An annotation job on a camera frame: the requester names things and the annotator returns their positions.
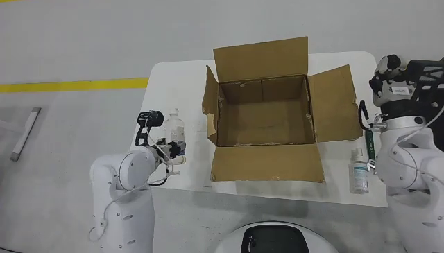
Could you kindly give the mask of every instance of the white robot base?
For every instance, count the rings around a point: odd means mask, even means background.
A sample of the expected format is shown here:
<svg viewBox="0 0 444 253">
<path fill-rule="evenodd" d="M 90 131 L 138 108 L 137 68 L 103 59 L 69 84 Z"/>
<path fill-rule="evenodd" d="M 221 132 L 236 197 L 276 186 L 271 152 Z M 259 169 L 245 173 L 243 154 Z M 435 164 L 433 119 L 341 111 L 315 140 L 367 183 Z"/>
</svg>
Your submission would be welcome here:
<svg viewBox="0 0 444 253">
<path fill-rule="evenodd" d="M 261 222 L 245 225 L 228 234 L 215 253 L 338 253 L 317 233 L 300 225 Z"/>
</svg>

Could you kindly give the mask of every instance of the bottle label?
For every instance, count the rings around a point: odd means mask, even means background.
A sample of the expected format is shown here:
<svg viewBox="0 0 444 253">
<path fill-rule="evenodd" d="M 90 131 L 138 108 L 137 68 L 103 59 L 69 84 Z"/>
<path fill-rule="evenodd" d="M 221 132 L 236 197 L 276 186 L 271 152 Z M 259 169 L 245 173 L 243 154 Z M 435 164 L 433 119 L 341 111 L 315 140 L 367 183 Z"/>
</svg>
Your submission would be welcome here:
<svg viewBox="0 0 444 253">
<path fill-rule="evenodd" d="M 171 131 L 171 141 L 185 141 L 185 131 L 183 127 L 176 127 Z"/>
<path fill-rule="evenodd" d="M 355 190 L 368 190 L 367 172 L 368 170 L 366 164 L 354 164 L 353 175 L 355 180 Z"/>
</svg>

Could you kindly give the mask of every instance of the box flap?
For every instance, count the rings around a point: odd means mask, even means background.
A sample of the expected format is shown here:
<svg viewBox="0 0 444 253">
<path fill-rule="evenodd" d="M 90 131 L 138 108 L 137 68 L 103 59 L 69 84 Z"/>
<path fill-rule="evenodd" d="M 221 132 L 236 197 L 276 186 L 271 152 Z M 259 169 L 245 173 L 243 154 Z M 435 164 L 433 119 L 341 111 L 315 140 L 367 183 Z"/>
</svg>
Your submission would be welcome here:
<svg viewBox="0 0 444 253">
<path fill-rule="evenodd" d="M 207 115 L 207 135 L 208 139 L 216 144 L 217 142 L 217 121 L 219 112 L 217 102 L 219 97 L 219 85 L 214 78 L 213 72 L 207 66 L 207 83 L 202 100 L 202 113 Z"/>
<path fill-rule="evenodd" d="M 308 37 L 213 50 L 219 82 L 307 75 Z"/>
<path fill-rule="evenodd" d="M 302 180 L 323 182 L 316 144 L 216 147 L 212 181 Z"/>
<path fill-rule="evenodd" d="M 309 76 L 309 89 L 317 142 L 362 136 L 348 65 Z"/>
</svg>

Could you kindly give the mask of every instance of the concrete floor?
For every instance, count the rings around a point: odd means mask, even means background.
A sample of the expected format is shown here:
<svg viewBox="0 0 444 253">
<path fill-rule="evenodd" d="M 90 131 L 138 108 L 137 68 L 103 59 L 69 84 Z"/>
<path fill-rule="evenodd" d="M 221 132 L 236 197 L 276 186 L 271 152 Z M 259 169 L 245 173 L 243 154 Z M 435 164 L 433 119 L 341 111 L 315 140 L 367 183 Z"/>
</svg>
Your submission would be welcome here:
<svg viewBox="0 0 444 253">
<path fill-rule="evenodd" d="M 443 57 L 443 0 L 25 0 L 0 4 L 0 82 L 147 77 L 218 46 L 308 35 L 311 53 Z M 43 108 L 22 158 L 0 131 L 0 246 L 99 252 L 89 166 L 123 152 L 144 90 L 0 94 L 0 119 Z M 403 252 L 387 209 L 155 189 L 155 252 L 210 253 L 245 223 L 285 220 L 340 252 Z"/>
</svg>

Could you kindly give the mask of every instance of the bottle cap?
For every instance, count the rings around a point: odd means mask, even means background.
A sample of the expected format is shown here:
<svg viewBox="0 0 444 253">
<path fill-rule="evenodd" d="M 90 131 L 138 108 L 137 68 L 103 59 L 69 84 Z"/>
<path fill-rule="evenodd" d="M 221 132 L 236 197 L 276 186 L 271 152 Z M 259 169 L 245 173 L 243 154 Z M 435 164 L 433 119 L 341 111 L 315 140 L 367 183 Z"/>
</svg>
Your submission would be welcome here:
<svg viewBox="0 0 444 253">
<path fill-rule="evenodd" d="M 170 109 L 169 114 L 179 114 L 179 109 L 177 107 Z"/>
<path fill-rule="evenodd" d="M 363 156 L 363 155 L 362 155 L 362 148 L 360 148 L 360 147 L 355 148 L 355 149 L 353 150 L 352 154 L 354 154 L 354 155 L 356 155 L 356 156 Z"/>
</svg>

